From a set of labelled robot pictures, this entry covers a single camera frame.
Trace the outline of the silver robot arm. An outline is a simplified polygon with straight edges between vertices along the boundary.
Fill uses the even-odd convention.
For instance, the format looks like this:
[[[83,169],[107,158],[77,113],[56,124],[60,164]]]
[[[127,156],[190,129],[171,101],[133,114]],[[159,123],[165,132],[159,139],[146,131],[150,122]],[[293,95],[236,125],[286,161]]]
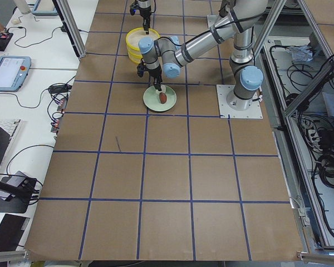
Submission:
[[[145,106],[156,112],[171,109],[176,103],[176,93],[162,84],[162,77],[178,77],[182,67],[233,38],[230,67],[236,84],[227,94],[227,104],[237,111],[249,109],[263,82],[262,71],[253,65],[253,27],[267,4],[267,1],[223,1],[219,15],[209,29],[182,44],[175,36],[156,40],[143,37],[138,43],[142,59],[137,73],[143,76],[148,72],[153,78],[153,85],[143,95]]]
[[[151,10],[150,0],[134,0],[130,5],[130,14],[135,15],[136,11],[139,11],[140,16],[143,18],[143,30],[148,35],[150,32],[151,15],[156,11],[156,2],[154,1],[154,10]]]

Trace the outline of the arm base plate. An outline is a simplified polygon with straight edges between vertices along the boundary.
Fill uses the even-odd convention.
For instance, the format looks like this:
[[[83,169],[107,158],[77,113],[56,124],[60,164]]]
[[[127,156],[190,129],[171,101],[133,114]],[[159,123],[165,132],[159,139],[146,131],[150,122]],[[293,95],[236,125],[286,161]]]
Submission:
[[[220,23],[220,20],[222,19],[222,17],[220,17],[219,15],[207,15],[207,25],[208,28],[210,28],[212,25],[215,25],[215,27],[217,27]]]
[[[249,100],[234,95],[234,85],[216,85],[220,118],[256,119],[263,118],[257,91]]]

